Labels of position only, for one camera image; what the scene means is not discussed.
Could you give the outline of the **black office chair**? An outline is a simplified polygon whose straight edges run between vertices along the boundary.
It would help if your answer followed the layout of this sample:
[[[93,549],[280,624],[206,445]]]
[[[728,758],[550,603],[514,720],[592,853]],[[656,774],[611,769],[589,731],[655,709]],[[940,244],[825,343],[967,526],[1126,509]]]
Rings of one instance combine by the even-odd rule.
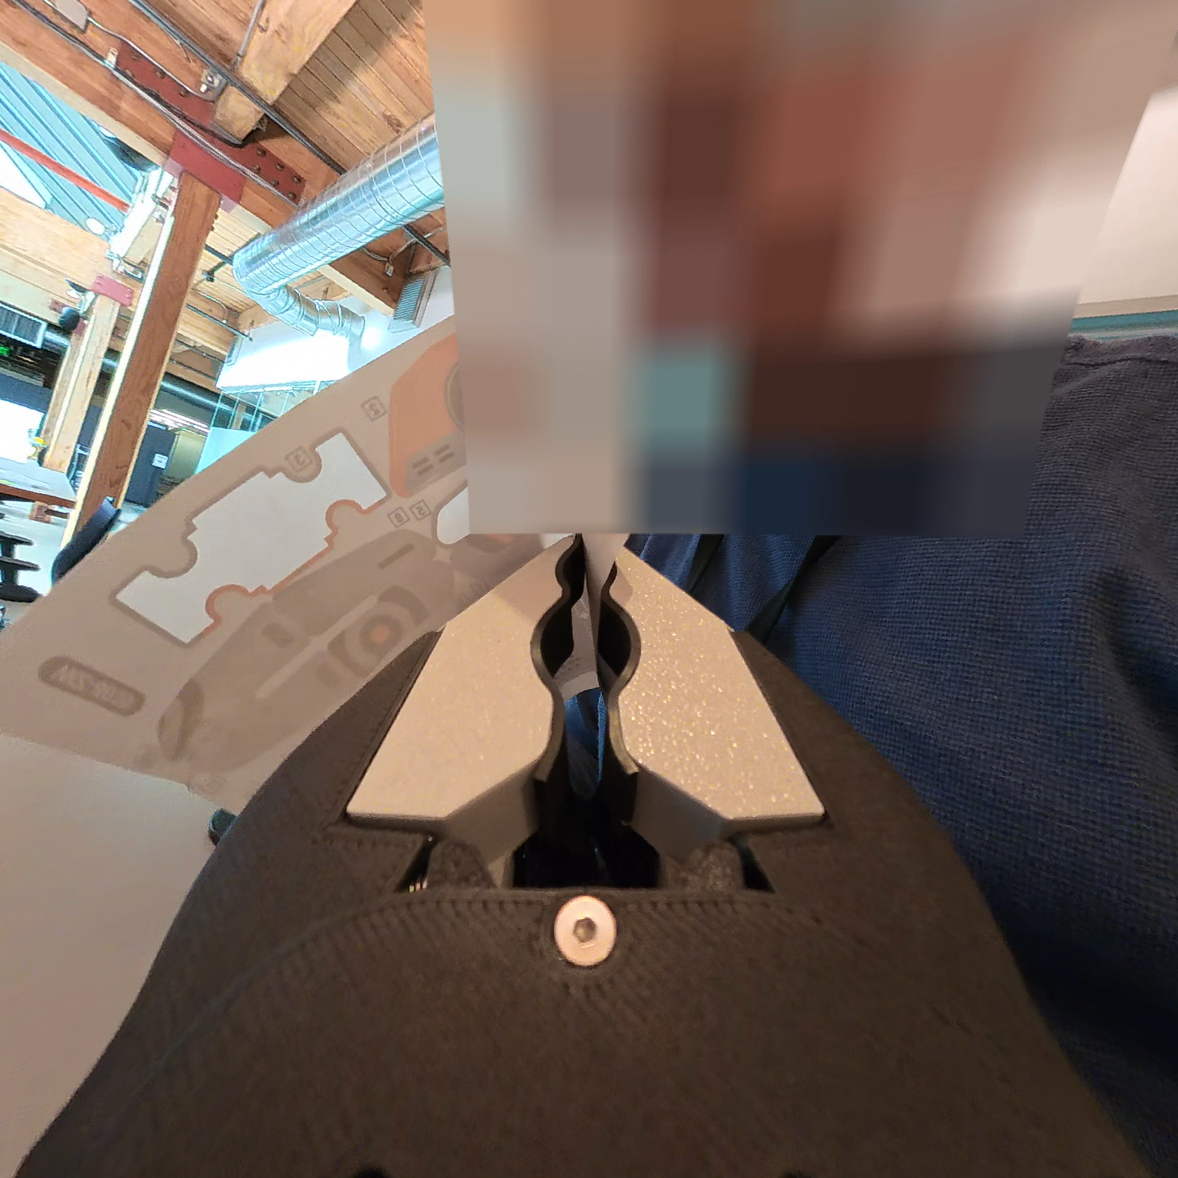
[[[109,537],[115,524],[119,524],[120,509],[115,507],[111,498],[104,498],[95,513],[80,524],[71,540],[58,551],[51,566],[51,584],[60,582],[73,568],[76,568],[97,546]]]
[[[34,604],[40,593],[20,582],[22,573],[36,573],[34,562],[22,559],[20,549],[33,546],[33,540],[22,535],[1,531],[1,604]]]

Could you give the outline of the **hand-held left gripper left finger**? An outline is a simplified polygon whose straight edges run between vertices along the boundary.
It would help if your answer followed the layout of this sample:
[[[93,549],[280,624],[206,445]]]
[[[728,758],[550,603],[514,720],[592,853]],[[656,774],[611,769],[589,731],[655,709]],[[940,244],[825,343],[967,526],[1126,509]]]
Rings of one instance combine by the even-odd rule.
[[[345,815],[473,848],[495,882],[558,796],[581,538],[563,538],[453,617],[397,707]]]

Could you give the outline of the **silver ventilation duct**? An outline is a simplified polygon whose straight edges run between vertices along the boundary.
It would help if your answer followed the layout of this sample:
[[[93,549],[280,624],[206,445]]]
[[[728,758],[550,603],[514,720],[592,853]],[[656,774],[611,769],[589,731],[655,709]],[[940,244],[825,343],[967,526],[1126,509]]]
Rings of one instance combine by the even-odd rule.
[[[444,206],[433,116],[404,131],[287,224],[232,257],[243,293],[303,335],[329,332],[356,343],[364,319],[342,303],[311,301],[292,282]]]

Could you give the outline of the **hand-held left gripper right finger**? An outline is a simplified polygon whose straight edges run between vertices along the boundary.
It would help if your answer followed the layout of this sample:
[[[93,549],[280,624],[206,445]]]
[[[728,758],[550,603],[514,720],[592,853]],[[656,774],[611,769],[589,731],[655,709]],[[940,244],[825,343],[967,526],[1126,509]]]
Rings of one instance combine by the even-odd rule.
[[[704,846],[825,818],[728,624],[618,535],[589,538],[589,603],[605,707],[592,831],[611,882],[655,886]]]

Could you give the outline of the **brown far desk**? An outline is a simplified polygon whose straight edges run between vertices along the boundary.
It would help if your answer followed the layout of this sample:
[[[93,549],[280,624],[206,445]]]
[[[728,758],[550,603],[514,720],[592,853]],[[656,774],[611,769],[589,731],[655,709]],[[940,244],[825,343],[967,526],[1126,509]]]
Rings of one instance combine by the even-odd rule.
[[[76,493],[66,474],[44,469],[33,462],[1,458],[1,500],[31,506],[29,520],[67,520],[75,511]]]

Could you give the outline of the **robot sticker sheet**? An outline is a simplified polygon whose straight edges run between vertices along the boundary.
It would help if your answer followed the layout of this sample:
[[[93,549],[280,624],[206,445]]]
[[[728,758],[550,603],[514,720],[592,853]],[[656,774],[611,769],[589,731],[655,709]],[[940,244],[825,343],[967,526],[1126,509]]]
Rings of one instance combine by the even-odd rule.
[[[239,809],[411,643],[532,560],[464,535],[455,319],[316,392],[106,538],[1,635],[14,742]]]

